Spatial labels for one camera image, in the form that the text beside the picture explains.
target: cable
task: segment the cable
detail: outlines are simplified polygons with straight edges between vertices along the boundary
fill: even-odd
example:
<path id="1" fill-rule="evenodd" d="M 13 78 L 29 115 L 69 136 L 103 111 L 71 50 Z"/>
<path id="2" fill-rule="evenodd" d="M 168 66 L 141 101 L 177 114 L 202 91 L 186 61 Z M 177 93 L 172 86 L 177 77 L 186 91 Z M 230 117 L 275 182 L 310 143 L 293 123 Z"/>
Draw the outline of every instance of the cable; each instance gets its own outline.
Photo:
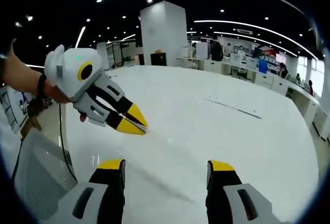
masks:
<path id="1" fill-rule="evenodd" d="M 61 113 L 61 104 L 58 103 L 58 105 L 60 106 L 60 136 L 61 136 L 61 143 L 62 143 L 62 151 L 63 151 L 63 157 L 64 157 L 64 160 L 65 160 L 65 163 L 67 165 L 67 168 L 71 174 L 71 176 L 75 179 L 75 181 L 78 182 L 76 176 L 73 174 L 73 172 L 71 171 L 70 167 L 69 167 L 69 164 L 68 164 L 68 161 L 67 161 L 67 157 L 65 156 L 65 150 L 64 150 L 64 145 L 63 145 L 63 136 L 62 136 L 62 113 Z"/>

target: black wristband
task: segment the black wristband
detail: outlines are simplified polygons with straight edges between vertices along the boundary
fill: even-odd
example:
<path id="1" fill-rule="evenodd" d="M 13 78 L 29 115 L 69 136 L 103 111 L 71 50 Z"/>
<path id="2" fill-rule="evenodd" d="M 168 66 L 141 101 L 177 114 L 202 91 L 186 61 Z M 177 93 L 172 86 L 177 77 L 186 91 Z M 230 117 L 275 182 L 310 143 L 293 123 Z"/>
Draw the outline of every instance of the black wristband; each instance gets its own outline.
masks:
<path id="1" fill-rule="evenodd" d="M 45 88 L 45 81 L 46 81 L 46 75 L 43 73 L 40 75 L 40 78 L 38 80 L 38 94 L 42 97 L 45 97 L 46 94 L 44 92 L 44 88 Z"/>

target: floor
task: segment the floor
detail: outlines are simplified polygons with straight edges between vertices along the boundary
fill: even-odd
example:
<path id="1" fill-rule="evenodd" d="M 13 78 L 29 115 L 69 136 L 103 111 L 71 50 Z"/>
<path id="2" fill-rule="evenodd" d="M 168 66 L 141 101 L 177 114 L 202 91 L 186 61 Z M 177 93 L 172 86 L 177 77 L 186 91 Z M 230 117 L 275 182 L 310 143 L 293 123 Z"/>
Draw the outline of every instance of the floor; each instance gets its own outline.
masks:
<path id="1" fill-rule="evenodd" d="M 66 148 L 67 144 L 65 140 L 66 138 L 65 138 L 65 130 L 64 130 L 65 121 L 63 119 L 63 115 L 64 115 L 64 108 L 62 107 L 63 144 L 64 147 Z M 47 138 L 53 140 L 56 144 L 61 146 L 58 104 L 55 103 L 52 106 L 50 106 L 48 109 L 44 110 L 42 113 L 39 114 L 37 119 L 42 127 L 42 133 Z M 318 137 L 318 134 L 313 126 L 310 128 L 310 133 L 313 138 L 313 142 L 318 158 L 319 178 L 322 178 L 322 176 L 326 173 L 326 169 L 330 161 L 330 145 L 327 141 L 324 141 L 320 137 Z"/>

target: ceiling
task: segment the ceiling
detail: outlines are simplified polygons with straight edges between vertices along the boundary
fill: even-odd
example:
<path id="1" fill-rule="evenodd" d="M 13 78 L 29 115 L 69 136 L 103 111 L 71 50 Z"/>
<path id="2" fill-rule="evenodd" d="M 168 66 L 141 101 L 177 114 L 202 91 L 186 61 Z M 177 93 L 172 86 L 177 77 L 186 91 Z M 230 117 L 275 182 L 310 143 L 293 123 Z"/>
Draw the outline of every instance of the ceiling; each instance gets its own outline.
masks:
<path id="1" fill-rule="evenodd" d="M 237 33 L 242 28 L 252 37 L 281 45 L 299 55 L 310 55 L 296 44 L 268 31 L 237 24 L 194 23 L 195 20 L 226 20 L 261 26 L 283 34 L 322 58 L 316 47 L 314 31 L 307 17 L 279 0 L 166 0 L 182 6 L 187 15 L 187 31 L 212 36 L 213 31 Z M 286 0 L 306 11 L 301 0 Z M 97 42 L 123 39 L 140 31 L 140 10 L 149 6 L 146 0 L 10 0 L 11 23 L 15 28 L 15 53 L 27 64 L 44 64 L 45 56 L 59 44 L 75 46 L 81 28 L 86 30 L 80 47 L 95 47 Z M 32 21 L 26 15 L 33 16 Z"/>

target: gray mesh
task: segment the gray mesh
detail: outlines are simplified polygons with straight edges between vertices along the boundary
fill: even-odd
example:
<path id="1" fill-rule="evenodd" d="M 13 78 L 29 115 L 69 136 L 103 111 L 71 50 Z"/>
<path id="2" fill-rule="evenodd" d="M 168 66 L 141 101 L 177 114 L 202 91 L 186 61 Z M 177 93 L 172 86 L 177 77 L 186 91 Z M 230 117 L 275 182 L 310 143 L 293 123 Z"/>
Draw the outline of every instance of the gray mesh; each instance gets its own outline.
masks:
<path id="1" fill-rule="evenodd" d="M 70 156 L 66 151 L 68 163 Z M 36 218 L 48 220 L 58 201 L 77 183 L 65 164 L 62 147 L 32 129 L 23 141 L 14 182 Z"/>

